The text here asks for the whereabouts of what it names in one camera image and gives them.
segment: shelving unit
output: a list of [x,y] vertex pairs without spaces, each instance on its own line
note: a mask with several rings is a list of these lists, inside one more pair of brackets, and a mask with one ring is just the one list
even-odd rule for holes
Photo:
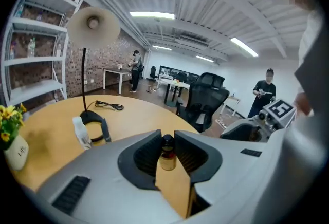
[[[64,99],[67,98],[66,94],[66,83],[65,83],[65,59],[66,50],[68,45],[67,29],[61,26],[49,24],[42,21],[31,20],[28,18],[16,17],[16,12],[20,4],[30,5],[43,10],[47,10],[56,13],[63,18],[67,10],[74,8],[76,13],[83,0],[79,3],[75,3],[72,0],[17,0],[16,4],[11,11],[8,23],[6,25],[3,44],[2,44],[2,55],[1,55],[1,79],[4,89],[4,96],[7,105],[17,105],[21,102],[27,101],[34,97],[46,94],[51,91],[60,90]],[[18,58],[9,59],[10,44],[13,33],[26,33],[35,35],[45,35],[55,38],[52,56],[48,57],[30,57],[30,58]],[[55,57],[55,47],[58,41],[59,34],[65,34],[63,54],[61,57]],[[54,62],[59,61],[62,63],[62,83],[57,79],[56,72],[54,69]],[[9,66],[18,64],[33,64],[35,62],[52,62],[52,73],[53,79],[41,80],[33,84],[27,84],[15,89],[11,88]]]

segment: white desk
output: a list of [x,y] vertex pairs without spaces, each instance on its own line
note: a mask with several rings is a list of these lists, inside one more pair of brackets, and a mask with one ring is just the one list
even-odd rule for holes
[[121,94],[122,76],[124,74],[129,74],[130,70],[127,70],[127,69],[119,70],[118,68],[103,69],[103,90],[105,90],[106,72],[112,72],[112,73],[116,73],[116,74],[120,75],[120,78],[119,78],[119,94]]
[[[234,116],[235,113],[236,113],[237,105],[240,103],[240,99],[238,99],[237,97],[234,97],[234,96],[229,96],[229,97],[226,99],[226,101],[227,101],[228,99],[232,99],[232,100],[235,100],[235,101],[236,101],[235,104],[234,104],[233,107],[232,107],[232,109],[234,110],[232,116]],[[225,109],[225,107],[226,107],[226,101],[224,102],[223,107],[222,107],[222,110],[221,110],[221,112],[220,112],[221,115],[223,114],[223,111],[224,111],[224,109]]]
[[[166,91],[166,96],[164,97],[164,103],[167,106],[170,106],[170,107],[175,107],[176,106],[176,101],[174,101],[174,100],[175,100],[175,95],[176,95],[178,87],[185,88],[187,90],[190,89],[190,85],[187,84],[187,83],[184,83],[184,82],[176,82],[175,80],[170,80],[170,79],[163,79],[162,82],[167,83],[167,91]],[[175,86],[175,90],[174,90],[172,100],[168,101],[168,93],[169,93],[169,90],[170,90],[171,86]],[[179,90],[178,97],[180,97],[181,91],[182,91],[182,89]]]
[[169,79],[169,80],[173,80],[174,79],[174,77],[172,77],[172,76],[169,76],[169,75],[166,75],[166,74],[159,74],[159,76],[158,76],[158,80],[157,80],[157,88],[159,88],[159,84],[161,83],[161,79]]

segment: air conditioner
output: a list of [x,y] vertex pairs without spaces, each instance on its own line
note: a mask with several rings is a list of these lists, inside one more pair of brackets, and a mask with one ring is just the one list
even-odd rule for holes
[[199,50],[205,50],[208,48],[208,43],[184,35],[179,36],[179,39],[175,39],[175,41],[177,43]]

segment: floor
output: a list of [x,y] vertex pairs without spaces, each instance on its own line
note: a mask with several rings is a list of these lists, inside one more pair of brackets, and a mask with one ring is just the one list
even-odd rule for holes
[[[131,92],[129,92],[129,90],[131,89],[131,85],[129,84],[129,82],[123,82],[121,95],[126,96],[126,97],[132,97],[132,98],[144,100],[147,102],[151,102],[151,103],[159,105],[165,109],[168,109],[169,111],[172,111],[173,113],[176,113],[176,108],[169,107],[169,106],[165,105],[165,103],[164,103],[167,86],[165,84],[162,84],[159,86],[159,88],[156,92],[149,93],[149,92],[147,92],[147,90],[149,90],[151,86],[156,87],[156,82],[151,81],[151,80],[140,80],[139,84],[138,84],[137,92],[131,93]],[[99,90],[96,90],[96,91],[93,91],[93,92],[87,93],[87,94],[88,95],[119,95],[118,89],[119,89],[119,85],[115,84],[115,85],[111,85],[111,86],[107,87],[105,90],[99,89]],[[172,95],[173,95],[173,93],[170,92],[168,95],[168,99],[171,99]],[[185,102],[184,105],[186,105],[186,103],[188,101],[188,97],[189,97],[188,91],[183,90],[181,97]],[[202,135],[210,136],[210,137],[219,137],[222,134],[224,129],[218,123],[215,122],[215,120],[218,119],[220,116],[221,109],[222,109],[222,106],[214,113],[214,115],[212,117],[213,122],[212,122],[211,127],[209,129],[207,129],[206,131],[204,131],[202,133]],[[223,111],[223,114],[221,116],[222,116],[222,121],[226,126],[230,125],[231,123],[233,123],[239,119],[238,116],[231,117],[230,115],[232,115],[232,111],[229,108],[225,108],[225,110]]]

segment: lamp shade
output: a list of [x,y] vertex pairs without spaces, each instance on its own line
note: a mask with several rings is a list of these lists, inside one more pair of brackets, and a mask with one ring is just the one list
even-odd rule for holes
[[120,33],[117,17],[106,9],[87,7],[75,13],[67,24],[67,34],[79,47],[97,49],[114,42]]

